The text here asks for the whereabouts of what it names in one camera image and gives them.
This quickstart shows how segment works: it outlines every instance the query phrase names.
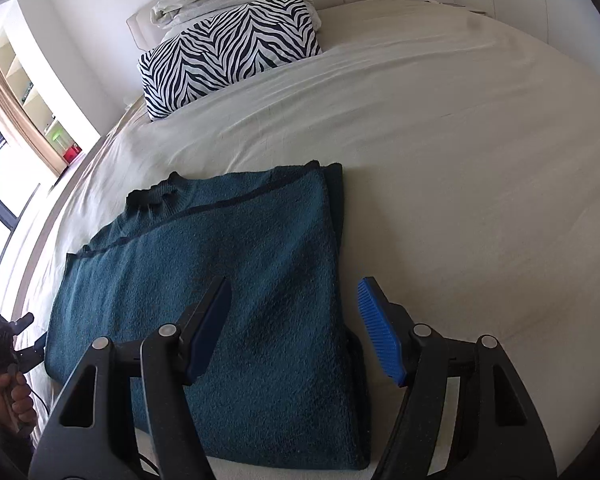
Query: hand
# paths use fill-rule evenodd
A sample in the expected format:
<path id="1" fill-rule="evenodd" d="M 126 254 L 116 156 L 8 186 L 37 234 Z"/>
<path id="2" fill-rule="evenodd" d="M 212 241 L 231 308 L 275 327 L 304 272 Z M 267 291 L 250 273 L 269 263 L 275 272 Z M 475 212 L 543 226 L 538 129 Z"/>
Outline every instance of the hand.
<path id="1" fill-rule="evenodd" d="M 11 391 L 11 399 L 13 403 L 11 409 L 18 418 L 26 424 L 35 424 L 38 420 L 38 414 L 33 409 L 33 399 L 31 399 L 31 388 L 27 384 L 24 375 L 18 372 L 16 374 L 16 387 Z M 11 383 L 9 374 L 0 374 L 0 423 L 5 428 L 11 427 L 11 417 L 5 403 L 4 391 Z"/>

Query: black sleeve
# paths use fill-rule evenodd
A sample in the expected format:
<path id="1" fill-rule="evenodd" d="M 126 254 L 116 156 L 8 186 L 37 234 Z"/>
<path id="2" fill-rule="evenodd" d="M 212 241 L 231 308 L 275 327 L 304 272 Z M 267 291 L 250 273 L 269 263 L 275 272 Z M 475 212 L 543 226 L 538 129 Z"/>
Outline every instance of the black sleeve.
<path id="1" fill-rule="evenodd" d="M 0 423 L 0 449 L 3 450 L 15 466 L 26 476 L 33 457 L 31 437 L 15 436 Z"/>

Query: bed sheet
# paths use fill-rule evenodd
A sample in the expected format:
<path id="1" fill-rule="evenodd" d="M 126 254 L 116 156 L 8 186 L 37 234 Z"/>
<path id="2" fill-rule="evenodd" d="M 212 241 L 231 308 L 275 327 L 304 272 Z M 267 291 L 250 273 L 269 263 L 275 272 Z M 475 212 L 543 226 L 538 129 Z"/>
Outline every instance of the bed sheet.
<path id="1" fill-rule="evenodd" d="M 36 324 L 22 343 L 46 329 L 64 255 L 111 222 L 132 190 L 171 171 L 206 178 L 340 162 L 342 302 L 365 346 L 372 465 L 288 471 L 211 459 L 218 478 L 372 475 L 402 392 L 357 314 L 356 283 L 369 275 L 416 322 L 451 338 L 499 338 L 563 469 L 600 423 L 600 80 L 462 9 L 370 0 L 320 16 L 321 56 L 155 123 L 141 102 L 129 110 L 54 227 L 26 299 Z M 30 379 L 47 399 L 58 393 L 42 367 Z M 451 431 L 441 430 L 438 461 Z"/>

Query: curtain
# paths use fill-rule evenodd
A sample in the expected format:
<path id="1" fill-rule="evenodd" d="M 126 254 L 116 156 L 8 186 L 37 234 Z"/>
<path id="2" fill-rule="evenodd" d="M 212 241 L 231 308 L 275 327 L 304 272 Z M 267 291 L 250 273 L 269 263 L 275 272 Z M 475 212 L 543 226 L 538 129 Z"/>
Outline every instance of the curtain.
<path id="1" fill-rule="evenodd" d="M 67 164 L 29 119 L 0 71 L 0 133 L 10 146 L 38 158 L 56 177 Z"/>

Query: beige bed sheet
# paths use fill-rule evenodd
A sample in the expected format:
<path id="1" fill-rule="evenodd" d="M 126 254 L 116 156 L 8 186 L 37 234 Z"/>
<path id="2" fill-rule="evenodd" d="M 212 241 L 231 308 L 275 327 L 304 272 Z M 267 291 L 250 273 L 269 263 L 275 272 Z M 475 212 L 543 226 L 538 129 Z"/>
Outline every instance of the beige bed sheet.
<path id="1" fill-rule="evenodd" d="M 371 476 L 402 393 L 357 314 L 356 283 L 367 275 L 445 336 L 497 336 L 563 469 L 600 422 L 600 80 L 461 9 L 370 0 L 320 15 L 321 56 L 155 123 L 141 104 L 131 110 L 45 248 L 27 297 L 36 314 L 28 340 L 46 328 L 64 254 L 111 222 L 132 190 L 174 170 L 205 178 L 337 161 L 346 192 L 342 300 L 365 346 L 372 466 L 299 472 L 212 460 L 218 477 Z M 50 398 L 42 367 L 31 379 Z M 441 449 L 449 437 L 446 428 Z"/>

